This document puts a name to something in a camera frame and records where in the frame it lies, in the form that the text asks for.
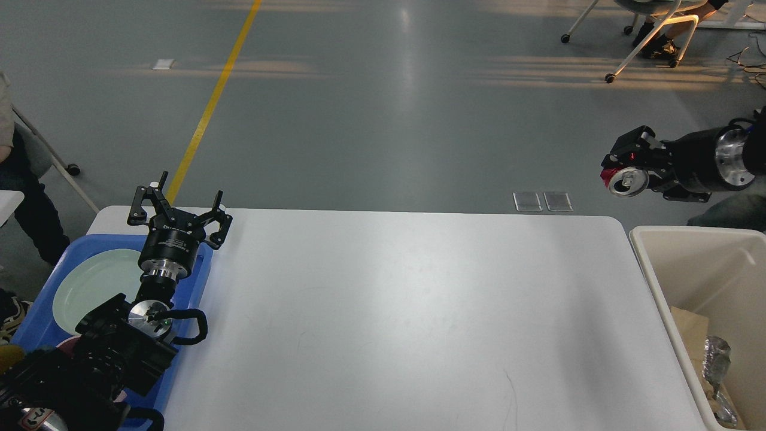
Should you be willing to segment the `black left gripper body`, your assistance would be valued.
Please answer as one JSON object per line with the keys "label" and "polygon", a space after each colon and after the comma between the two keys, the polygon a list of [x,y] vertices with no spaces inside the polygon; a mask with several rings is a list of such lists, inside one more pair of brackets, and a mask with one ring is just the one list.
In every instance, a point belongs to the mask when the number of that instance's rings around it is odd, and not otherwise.
{"label": "black left gripper body", "polygon": [[180,228],[164,217],[148,221],[148,233],[139,255],[138,266],[143,273],[181,280],[192,274],[200,243],[207,233],[199,224],[183,223]]}

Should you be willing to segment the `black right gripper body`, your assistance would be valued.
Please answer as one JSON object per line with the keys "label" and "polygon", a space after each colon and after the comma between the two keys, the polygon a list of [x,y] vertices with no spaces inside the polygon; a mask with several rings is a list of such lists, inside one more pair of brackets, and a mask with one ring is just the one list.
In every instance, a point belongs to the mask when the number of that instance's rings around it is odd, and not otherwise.
{"label": "black right gripper body", "polygon": [[698,174],[712,193],[739,192],[756,179],[755,131],[724,126],[666,140],[672,171]]}

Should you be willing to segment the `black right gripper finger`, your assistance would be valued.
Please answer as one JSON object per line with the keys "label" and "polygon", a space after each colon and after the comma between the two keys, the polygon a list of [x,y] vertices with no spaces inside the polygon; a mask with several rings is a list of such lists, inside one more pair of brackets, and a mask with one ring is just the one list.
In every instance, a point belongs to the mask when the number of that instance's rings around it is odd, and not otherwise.
{"label": "black right gripper finger", "polygon": [[601,162],[601,173],[626,168],[668,174],[672,171],[672,156],[667,142],[658,139],[654,130],[646,125],[619,136]]}
{"label": "black right gripper finger", "polygon": [[662,194],[665,200],[676,202],[708,202],[712,191],[703,185],[700,175],[692,172],[649,171],[648,188]]}

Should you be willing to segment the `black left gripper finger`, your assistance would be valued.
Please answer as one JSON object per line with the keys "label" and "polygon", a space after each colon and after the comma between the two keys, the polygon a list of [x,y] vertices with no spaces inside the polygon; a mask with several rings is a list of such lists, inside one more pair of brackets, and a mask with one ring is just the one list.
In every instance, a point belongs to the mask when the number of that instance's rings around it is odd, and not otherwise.
{"label": "black left gripper finger", "polygon": [[[194,239],[213,250],[220,249],[224,244],[233,221],[233,217],[222,207],[223,194],[219,190],[210,210],[194,217]],[[218,229],[208,233],[206,227],[209,224],[216,224]]]}
{"label": "black left gripper finger", "polygon": [[[168,175],[169,172],[165,170],[159,182],[151,183],[149,186],[137,186],[127,214],[128,226],[148,226],[151,231],[174,227],[174,210],[163,193]],[[144,208],[145,202],[149,202],[155,210],[155,215],[151,218],[148,217],[148,212]]]}

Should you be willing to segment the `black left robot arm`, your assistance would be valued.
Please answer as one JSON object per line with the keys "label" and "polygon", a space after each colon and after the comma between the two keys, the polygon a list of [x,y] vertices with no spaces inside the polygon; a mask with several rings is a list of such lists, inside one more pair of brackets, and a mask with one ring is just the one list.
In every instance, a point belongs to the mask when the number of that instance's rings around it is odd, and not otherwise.
{"label": "black left robot arm", "polygon": [[233,220],[221,206],[222,191],[200,215],[172,207],[163,194],[167,175],[137,187],[128,213],[127,224],[148,228],[136,297],[118,293],[88,312],[70,354],[38,348],[9,366],[2,374],[3,430],[117,430],[128,419],[164,428],[159,410],[118,396],[125,389],[148,394],[180,346],[207,338],[205,313],[176,308],[172,298],[192,274],[200,245],[221,248]]}

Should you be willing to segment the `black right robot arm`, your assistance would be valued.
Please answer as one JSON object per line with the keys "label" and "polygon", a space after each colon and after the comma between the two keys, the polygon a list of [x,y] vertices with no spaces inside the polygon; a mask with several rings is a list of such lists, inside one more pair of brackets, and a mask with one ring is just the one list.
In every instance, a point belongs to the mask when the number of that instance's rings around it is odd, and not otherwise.
{"label": "black right robot arm", "polygon": [[630,198],[646,189],[663,199],[709,201],[712,193],[739,192],[764,176],[764,110],[753,119],[688,133],[675,140],[656,137],[649,126],[619,136],[601,162],[607,190]]}

